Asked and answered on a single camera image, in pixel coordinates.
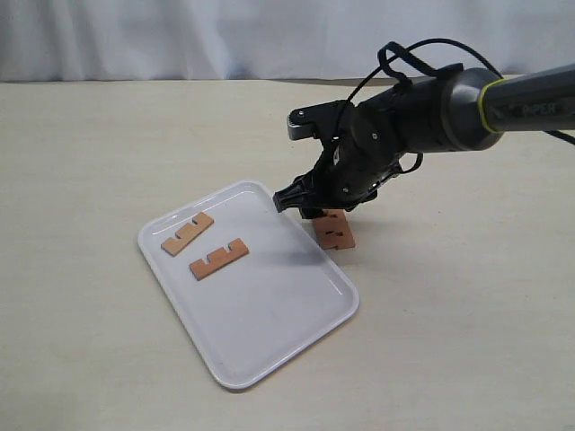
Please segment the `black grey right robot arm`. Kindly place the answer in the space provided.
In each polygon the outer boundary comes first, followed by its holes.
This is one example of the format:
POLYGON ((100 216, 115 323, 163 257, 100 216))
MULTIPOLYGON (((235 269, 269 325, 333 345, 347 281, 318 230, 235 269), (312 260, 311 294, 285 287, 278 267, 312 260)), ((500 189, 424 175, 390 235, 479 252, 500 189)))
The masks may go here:
POLYGON ((400 160, 416 154, 477 152, 506 132, 557 135, 574 128, 574 67, 512 79, 485 68, 443 67, 429 79, 405 81, 359 104, 333 101, 293 110, 292 140, 313 138, 323 150, 314 167, 276 192, 283 212, 305 219, 327 209, 351 211, 405 174, 400 160))

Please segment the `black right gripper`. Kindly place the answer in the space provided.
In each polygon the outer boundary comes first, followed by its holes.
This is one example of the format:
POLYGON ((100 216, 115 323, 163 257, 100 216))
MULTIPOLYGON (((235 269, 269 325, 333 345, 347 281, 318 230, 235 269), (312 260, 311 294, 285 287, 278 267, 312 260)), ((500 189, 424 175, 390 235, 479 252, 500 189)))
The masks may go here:
POLYGON ((299 175, 274 193, 278 212, 296 208, 304 220, 327 216, 329 209, 352 210, 372 200, 377 188, 402 170, 404 142, 392 122, 393 111, 380 102, 355 106, 333 101, 309 109, 314 136, 323 145, 310 175, 299 175))

